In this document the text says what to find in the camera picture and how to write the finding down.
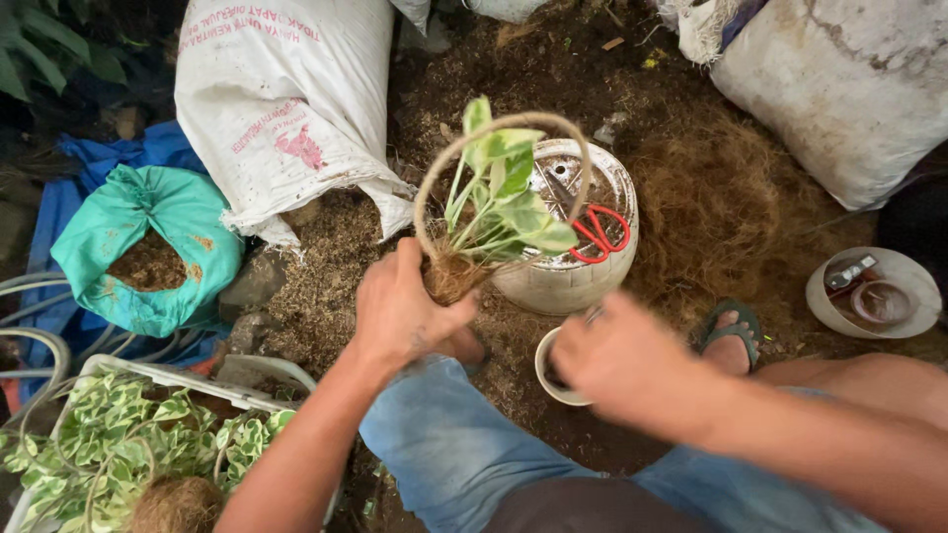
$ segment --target scissors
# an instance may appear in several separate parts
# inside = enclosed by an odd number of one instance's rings
[[[550,188],[550,192],[553,193],[554,198],[557,198],[566,206],[565,212],[573,212],[573,206],[576,203],[576,197],[570,194],[569,189],[560,183],[559,180],[556,179],[556,176],[554,176],[549,170],[541,175],[543,176],[543,181],[546,181],[547,187]],[[599,218],[596,217],[598,212],[611,216],[612,218],[619,221],[619,225],[622,227],[622,240],[618,245],[614,245],[609,240],[606,232],[602,229],[602,225],[599,223]],[[629,222],[627,222],[621,214],[597,204],[589,204],[586,206],[586,216],[588,216],[592,222],[592,227],[595,229],[595,233],[579,222],[578,217],[573,221],[573,229],[579,231],[585,235],[587,239],[591,240],[595,247],[599,248],[599,251],[602,252],[602,255],[599,255],[598,257],[589,257],[579,253],[576,248],[570,248],[570,253],[572,253],[573,257],[579,261],[582,261],[588,265],[602,263],[603,261],[606,261],[607,258],[609,258],[610,252],[621,251],[629,243],[629,236],[631,235],[629,231]]]

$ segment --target green plastic bag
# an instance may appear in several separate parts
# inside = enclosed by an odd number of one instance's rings
[[[237,274],[244,240],[221,224],[227,200],[206,175],[118,165],[82,203],[51,250],[76,302],[139,335],[212,328],[217,293]],[[105,270],[154,228],[186,264],[179,288],[138,292]]]

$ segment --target hand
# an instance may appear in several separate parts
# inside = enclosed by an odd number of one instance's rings
[[[355,336],[349,343],[363,357],[394,373],[477,316],[478,289],[442,307],[431,300],[421,278],[421,247],[398,241],[365,273],[355,293]]]
[[[665,438],[687,440],[702,395],[719,377],[645,309],[621,292],[603,298],[589,325],[563,323],[550,357],[567,383],[600,414]]]

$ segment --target jeans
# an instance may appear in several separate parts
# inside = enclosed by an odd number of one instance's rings
[[[359,432],[405,509],[433,532],[481,531],[510,492],[553,477],[604,477],[514,425],[453,358],[429,356],[379,395]],[[630,480],[718,531],[884,531],[825,492],[679,446]]]

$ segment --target jute rope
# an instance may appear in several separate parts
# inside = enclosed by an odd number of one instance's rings
[[[580,131],[579,128],[576,127],[572,122],[560,117],[559,115],[554,115],[553,113],[530,111],[527,113],[520,113],[518,115],[509,115],[507,117],[496,119],[489,124],[478,128],[477,130],[471,132],[470,135],[455,139],[454,142],[450,143],[447,148],[434,159],[434,162],[431,163],[431,166],[428,167],[428,173],[425,174],[425,179],[422,180],[421,187],[418,190],[418,196],[415,197],[414,227],[415,236],[418,238],[418,242],[421,244],[422,250],[424,250],[429,257],[434,258],[437,255],[437,248],[434,246],[434,243],[431,242],[431,238],[428,236],[428,227],[425,224],[425,206],[428,203],[428,195],[431,193],[431,188],[434,186],[434,182],[437,181],[438,176],[447,167],[447,164],[450,162],[450,160],[461,153],[467,143],[471,142],[472,140],[483,138],[494,130],[521,127],[529,124],[540,124],[548,127],[558,128],[569,134],[569,136],[579,144],[579,153],[582,156],[581,167],[579,170],[579,175],[581,178],[579,184],[579,193],[576,195],[576,202],[573,204],[573,208],[570,210],[570,215],[566,220],[567,224],[573,223],[573,221],[579,215],[579,210],[583,206],[583,201],[586,199],[586,192],[590,188],[590,179],[593,177],[593,163],[590,159],[589,145],[586,142],[586,138],[583,137],[583,132]]]

